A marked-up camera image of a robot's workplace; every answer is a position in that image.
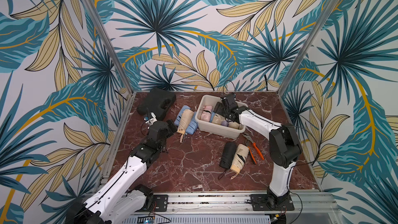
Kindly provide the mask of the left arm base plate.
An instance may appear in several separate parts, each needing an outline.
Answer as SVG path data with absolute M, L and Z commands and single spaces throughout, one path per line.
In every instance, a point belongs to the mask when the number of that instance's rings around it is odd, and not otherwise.
M 166 212 L 167 206 L 169 202 L 168 195 L 153 195 L 149 197 L 149 206 L 147 207 L 148 211 L 152 212 Z

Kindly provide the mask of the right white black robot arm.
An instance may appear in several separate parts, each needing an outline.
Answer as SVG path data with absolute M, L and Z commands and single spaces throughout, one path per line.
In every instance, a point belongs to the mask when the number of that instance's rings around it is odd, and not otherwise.
M 216 104 L 215 113 L 250 127 L 269 140 L 269 154 L 274 166 L 267 195 L 275 203 L 288 199 L 291 174 L 303 152 L 294 126 L 274 122 L 246 106 L 238 106 L 234 93 L 221 97 L 221 102 Z

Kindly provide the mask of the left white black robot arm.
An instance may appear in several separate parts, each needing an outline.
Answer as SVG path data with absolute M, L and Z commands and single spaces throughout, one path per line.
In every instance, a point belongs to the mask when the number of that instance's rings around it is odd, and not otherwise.
M 166 140 L 177 132 L 171 121 L 156 121 L 148 135 L 128 156 L 120 170 L 85 202 L 73 203 L 66 213 L 67 224 L 118 224 L 136 211 L 153 209 L 153 190 L 130 186 L 159 158 Z

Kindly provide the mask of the beige plastic storage box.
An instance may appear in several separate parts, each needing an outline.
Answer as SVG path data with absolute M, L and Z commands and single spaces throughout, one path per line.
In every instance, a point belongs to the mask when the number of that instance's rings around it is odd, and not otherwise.
M 222 115 L 216 114 L 214 112 L 216 104 L 218 102 L 221 102 L 221 98 L 219 96 L 204 95 L 202 97 L 198 106 L 198 111 L 195 115 L 195 120 L 198 123 L 198 128 L 200 131 L 203 132 L 208 132 L 235 140 L 239 137 L 240 134 L 246 131 L 246 127 L 242 124 L 231 124 L 230 122 L 227 123 L 226 126 L 221 125 L 221 123 L 226 119 Z M 206 106 L 212 106 L 210 121 L 204 121 L 201 118 L 203 110 Z

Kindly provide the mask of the pink umbrella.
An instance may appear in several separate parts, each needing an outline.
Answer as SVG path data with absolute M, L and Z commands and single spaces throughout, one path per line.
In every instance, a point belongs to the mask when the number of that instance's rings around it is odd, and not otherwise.
M 205 105 L 203 107 L 203 111 L 202 111 L 200 119 L 205 122 L 211 122 L 212 110 L 213 110 L 212 105 Z

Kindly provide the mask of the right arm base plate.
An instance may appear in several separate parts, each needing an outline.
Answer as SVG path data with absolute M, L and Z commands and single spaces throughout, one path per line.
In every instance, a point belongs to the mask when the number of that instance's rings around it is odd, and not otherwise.
M 253 211 L 293 211 L 293 201 L 289 194 L 277 197 L 272 194 L 253 194 L 247 203 L 252 206 Z

